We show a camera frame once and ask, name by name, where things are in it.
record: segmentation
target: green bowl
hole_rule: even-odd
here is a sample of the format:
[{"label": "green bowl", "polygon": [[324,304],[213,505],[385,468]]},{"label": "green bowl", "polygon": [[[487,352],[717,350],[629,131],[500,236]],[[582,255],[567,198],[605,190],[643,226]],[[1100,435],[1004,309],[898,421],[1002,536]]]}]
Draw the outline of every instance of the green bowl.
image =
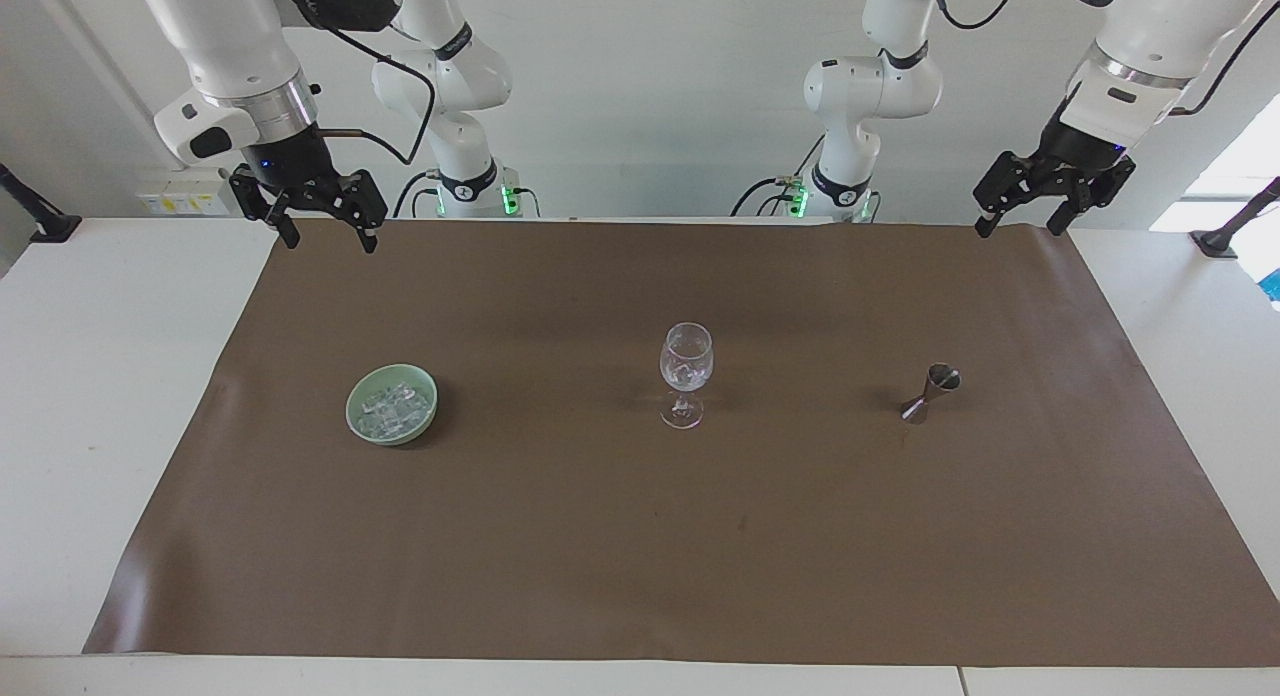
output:
[{"label": "green bowl", "polygon": [[[396,386],[397,383],[407,383],[413,390],[419,391],[426,397],[429,400],[426,406],[426,418],[415,427],[412,431],[403,436],[397,438],[371,438],[364,435],[356,427],[356,420],[360,418],[362,411],[361,404],[365,403],[369,397],[376,394],[376,391],[383,391],[389,386]],[[428,426],[431,426],[431,418],[435,418],[435,408],[439,404],[439,394],[435,390],[435,380],[429,372],[417,368],[416,365],[396,363],[384,365],[383,368],[371,372],[366,377],[361,377],[360,383],[356,383],[356,388],[351,390],[351,395],[347,397],[347,427],[356,436],[364,438],[365,441],[370,444],[376,444],[379,447],[398,447],[401,444],[408,444],[413,438],[419,438],[426,431]]]}]

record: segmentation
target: jigger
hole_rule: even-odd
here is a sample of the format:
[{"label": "jigger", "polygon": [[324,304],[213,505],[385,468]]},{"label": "jigger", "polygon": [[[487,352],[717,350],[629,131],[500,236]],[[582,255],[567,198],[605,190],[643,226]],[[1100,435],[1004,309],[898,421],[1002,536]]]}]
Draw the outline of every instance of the jigger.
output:
[{"label": "jigger", "polygon": [[929,400],[938,400],[960,388],[960,372],[946,363],[929,367],[929,377],[924,381],[924,391],[902,404],[902,421],[924,423],[929,417]]}]

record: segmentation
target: tabletop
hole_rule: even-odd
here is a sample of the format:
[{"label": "tabletop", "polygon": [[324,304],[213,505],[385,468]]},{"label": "tabletop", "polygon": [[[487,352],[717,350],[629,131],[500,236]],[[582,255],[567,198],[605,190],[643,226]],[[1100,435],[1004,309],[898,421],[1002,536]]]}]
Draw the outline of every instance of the tabletop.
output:
[{"label": "tabletop", "polygon": [[[1184,235],[1078,230],[1073,239],[1280,591],[1272,426],[1280,319],[1235,264],[1211,262],[1193,248],[1169,262],[1144,249]],[[28,656],[0,660],[0,692],[79,684],[160,693],[180,682],[200,682],[210,693],[264,683],[284,693],[349,692],[357,684],[452,693],[1280,692],[1280,669],[55,658],[83,645],[271,242],[252,223],[91,219],[68,244],[32,246],[0,280],[0,517],[8,525],[0,534],[0,654]]]}]

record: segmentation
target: black pole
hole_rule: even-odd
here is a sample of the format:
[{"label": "black pole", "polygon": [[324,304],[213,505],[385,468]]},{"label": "black pole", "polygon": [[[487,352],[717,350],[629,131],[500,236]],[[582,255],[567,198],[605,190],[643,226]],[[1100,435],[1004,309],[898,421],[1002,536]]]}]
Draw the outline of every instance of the black pole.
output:
[{"label": "black pole", "polygon": [[70,239],[73,232],[81,223],[81,217],[69,216],[52,207],[44,196],[23,184],[18,177],[9,171],[5,164],[0,162],[0,186],[9,191],[18,205],[27,210],[36,219],[36,233],[31,235],[32,244],[60,244]]},{"label": "black pole", "polygon": [[1221,228],[1216,232],[1192,232],[1192,241],[1199,246],[1207,257],[1211,258],[1235,258],[1235,251],[1231,249],[1231,239],[1240,230],[1240,228],[1248,226],[1248,223],[1258,217],[1262,214],[1262,209],[1268,205],[1275,203],[1280,200],[1280,177],[1271,180],[1271,186],[1262,189],[1257,196],[1249,200],[1249,203],[1240,209],[1239,214],[1231,217],[1231,221],[1224,223]]}]

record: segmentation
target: wine glass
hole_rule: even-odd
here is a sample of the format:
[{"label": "wine glass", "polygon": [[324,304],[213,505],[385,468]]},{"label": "wine glass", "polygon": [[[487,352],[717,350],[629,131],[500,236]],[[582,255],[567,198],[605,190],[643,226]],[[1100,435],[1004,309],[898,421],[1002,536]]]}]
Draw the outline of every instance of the wine glass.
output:
[{"label": "wine glass", "polygon": [[712,377],[712,335],[698,322],[677,322],[667,331],[659,360],[668,391],[662,421],[672,429],[691,429],[703,421],[703,400],[694,395]]}]

